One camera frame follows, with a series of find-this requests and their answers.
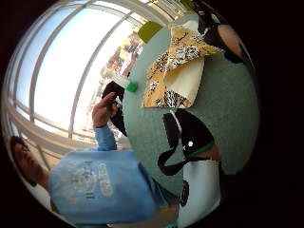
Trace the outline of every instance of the green table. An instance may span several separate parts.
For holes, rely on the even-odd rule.
[[[198,20],[198,16],[187,15],[174,24],[193,19]],[[163,187],[179,195],[182,171],[167,177],[157,166],[160,153],[169,149],[162,121],[169,108],[142,108],[146,69],[168,49],[169,43],[170,31],[165,27],[144,46],[129,76],[139,87],[135,93],[125,92],[123,117],[128,138],[142,165]],[[253,151],[259,123],[254,82],[244,64],[230,63],[222,53],[205,57],[198,96],[186,110],[200,118],[214,135],[226,174],[235,174],[244,167]],[[169,164],[181,160],[180,146]]]

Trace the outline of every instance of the dark hair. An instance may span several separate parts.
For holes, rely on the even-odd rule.
[[[14,147],[15,147],[15,145],[18,144],[18,143],[19,143],[19,144],[22,144],[22,145],[25,146],[25,147],[28,147],[28,146],[26,145],[26,143],[23,141],[23,139],[21,139],[20,137],[11,136],[10,142],[9,142],[9,146],[10,146],[10,152],[11,152],[12,158],[13,158],[13,160],[14,160],[14,162],[15,162],[15,164],[16,164],[16,166],[17,166],[19,172],[20,172],[20,174],[22,175],[22,177],[23,177],[31,186],[34,187],[34,186],[37,185],[37,183],[34,182],[34,181],[32,181],[32,180],[29,180],[29,179],[26,177],[26,175],[24,174],[24,172],[22,171],[22,169],[21,169],[21,167],[20,167],[19,162],[18,162],[17,159],[16,159],[16,155],[15,155],[15,152],[14,152]]]

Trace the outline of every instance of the light blue t-shirt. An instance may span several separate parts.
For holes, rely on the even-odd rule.
[[[159,186],[130,150],[118,151],[108,127],[95,129],[97,149],[72,151],[49,175],[59,212],[78,225],[135,222],[167,206]]]

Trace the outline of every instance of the chair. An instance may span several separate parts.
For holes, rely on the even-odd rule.
[[[148,43],[155,33],[157,33],[161,28],[162,26],[160,24],[153,21],[148,21],[140,28],[138,35],[145,43]]]

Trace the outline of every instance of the yellow leopard print fabric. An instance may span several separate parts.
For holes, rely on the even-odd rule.
[[[180,94],[166,88],[164,78],[170,77],[179,67],[191,60],[217,53],[220,49],[209,46],[202,35],[182,26],[171,27],[169,49],[159,56],[147,70],[147,82],[144,91],[143,107],[189,107],[191,103]]]

